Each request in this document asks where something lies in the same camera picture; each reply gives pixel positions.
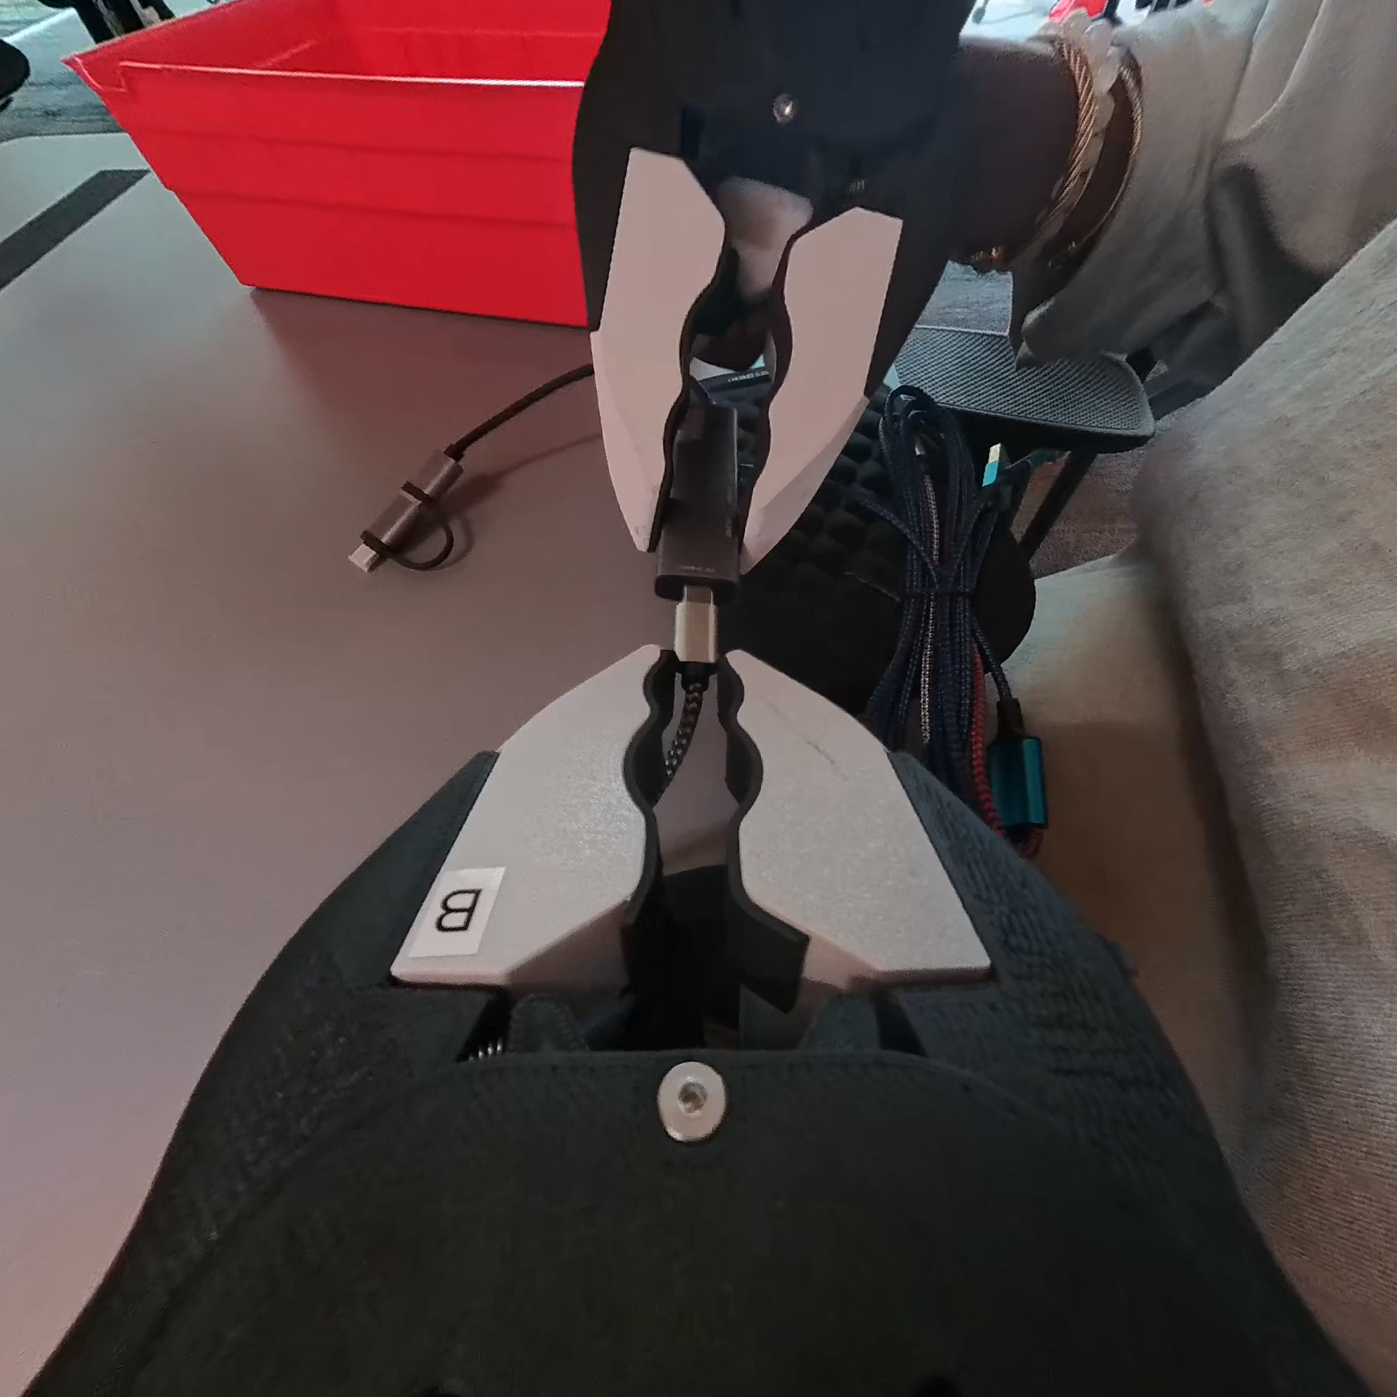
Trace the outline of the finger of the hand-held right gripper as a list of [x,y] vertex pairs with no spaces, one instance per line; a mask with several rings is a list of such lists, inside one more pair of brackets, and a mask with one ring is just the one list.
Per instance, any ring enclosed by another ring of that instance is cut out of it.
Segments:
[[686,402],[689,322],[721,253],[721,211],[686,163],[633,150],[589,344],[610,485],[639,551],[654,549],[673,411]]
[[749,491],[743,570],[798,521],[863,408],[902,224],[843,211],[798,232],[781,264],[787,338],[766,400],[766,458]]

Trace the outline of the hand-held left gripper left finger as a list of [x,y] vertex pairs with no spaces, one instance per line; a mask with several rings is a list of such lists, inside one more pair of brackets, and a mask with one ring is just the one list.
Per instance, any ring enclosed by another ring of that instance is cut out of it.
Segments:
[[658,872],[642,645],[568,690],[501,748],[394,959],[409,987],[619,991],[623,923]]

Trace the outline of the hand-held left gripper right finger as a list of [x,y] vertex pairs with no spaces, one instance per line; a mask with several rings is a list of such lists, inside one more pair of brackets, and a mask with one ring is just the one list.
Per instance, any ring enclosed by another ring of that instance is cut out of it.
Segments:
[[725,952],[775,1011],[968,985],[992,961],[891,751],[748,651],[716,672],[725,739]]

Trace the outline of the dark grey port adapter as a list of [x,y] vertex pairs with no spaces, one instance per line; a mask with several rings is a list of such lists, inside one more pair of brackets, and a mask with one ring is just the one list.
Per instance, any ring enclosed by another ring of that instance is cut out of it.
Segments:
[[689,385],[667,435],[657,513],[654,592],[663,601],[706,592],[723,606],[741,590],[743,533],[771,453],[771,392],[763,366]]

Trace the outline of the person's right forearm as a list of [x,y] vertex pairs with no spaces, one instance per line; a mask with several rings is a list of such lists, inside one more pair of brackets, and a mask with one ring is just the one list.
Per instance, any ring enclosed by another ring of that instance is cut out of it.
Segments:
[[1217,386],[1351,264],[1394,282],[1394,3],[1188,4],[1120,47],[1134,163],[1051,296],[1014,279],[1027,353]]

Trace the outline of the person's right hand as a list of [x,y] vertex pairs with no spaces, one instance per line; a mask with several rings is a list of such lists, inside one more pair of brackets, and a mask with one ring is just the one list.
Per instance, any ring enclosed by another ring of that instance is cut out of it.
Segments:
[[1014,253],[1054,201],[1076,127],[1078,89],[1050,47],[961,39],[959,155],[949,258]]

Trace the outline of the black mesh office chair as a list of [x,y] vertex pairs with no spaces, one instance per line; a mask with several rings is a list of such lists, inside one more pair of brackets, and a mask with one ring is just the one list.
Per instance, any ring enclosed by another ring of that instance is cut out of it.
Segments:
[[1009,463],[1028,463],[1009,529],[1035,578],[1121,545],[1129,527],[1112,521],[1101,491],[1089,486],[1084,506],[1076,495],[1092,467],[1154,435],[1154,411],[1127,358],[1022,364],[1000,330],[916,326],[887,382],[916,386],[949,409],[978,460],[1000,444]]

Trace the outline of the red plastic bin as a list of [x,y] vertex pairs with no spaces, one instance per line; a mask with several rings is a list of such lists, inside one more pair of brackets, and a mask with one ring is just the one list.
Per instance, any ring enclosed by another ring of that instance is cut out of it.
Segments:
[[608,3],[224,3],[69,55],[248,289],[585,326]]

